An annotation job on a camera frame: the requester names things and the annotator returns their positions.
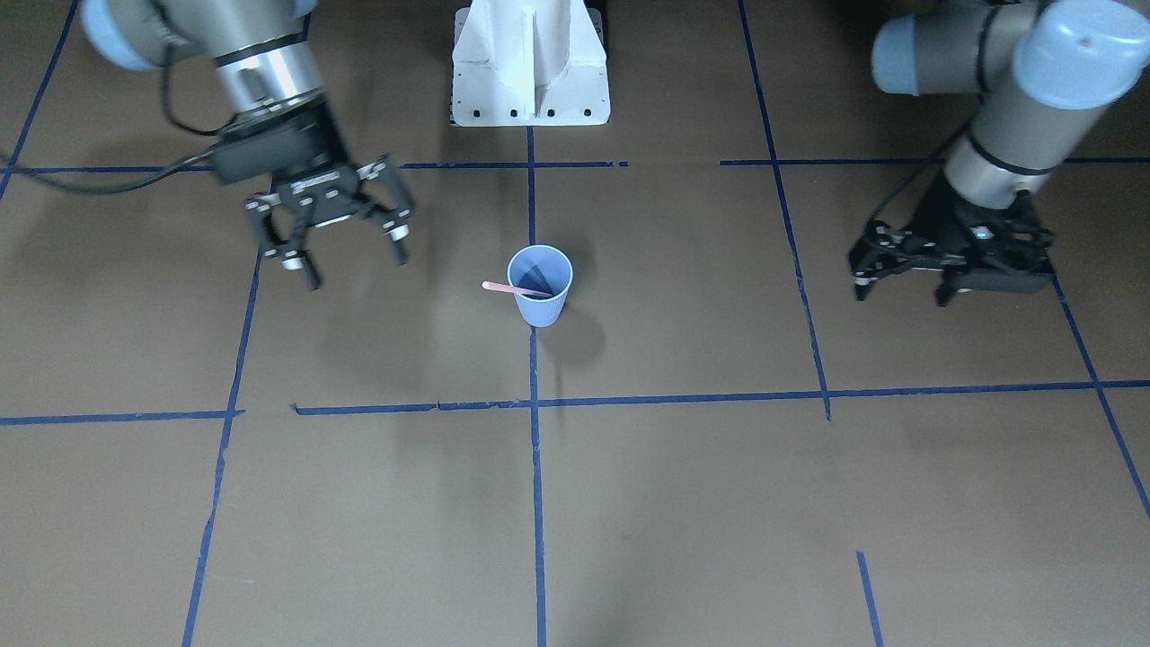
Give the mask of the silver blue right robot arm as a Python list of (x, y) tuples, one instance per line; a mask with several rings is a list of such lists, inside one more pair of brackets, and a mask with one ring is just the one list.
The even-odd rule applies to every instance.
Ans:
[[(268, 259), (322, 275), (307, 247), (320, 226), (374, 222), (407, 261), (411, 193), (389, 157), (358, 165), (334, 120), (305, 17), (312, 1), (83, 1), (93, 47), (120, 68), (169, 74), (210, 57), (233, 120), (198, 156), (223, 184), (270, 177), (243, 206)], [(582, 128), (610, 120), (599, 8), (583, 1), (473, 1), (457, 11), (448, 118), (461, 128)]]

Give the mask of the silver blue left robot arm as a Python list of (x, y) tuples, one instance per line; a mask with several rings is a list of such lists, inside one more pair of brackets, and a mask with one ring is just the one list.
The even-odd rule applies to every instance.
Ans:
[(854, 299), (911, 270), (940, 274), (933, 299), (1034, 294), (1055, 279), (1038, 188), (1147, 69), (1145, 9), (1121, 1), (946, 1), (879, 29), (871, 76), (890, 94), (976, 94), (906, 225), (871, 213), (848, 253)]

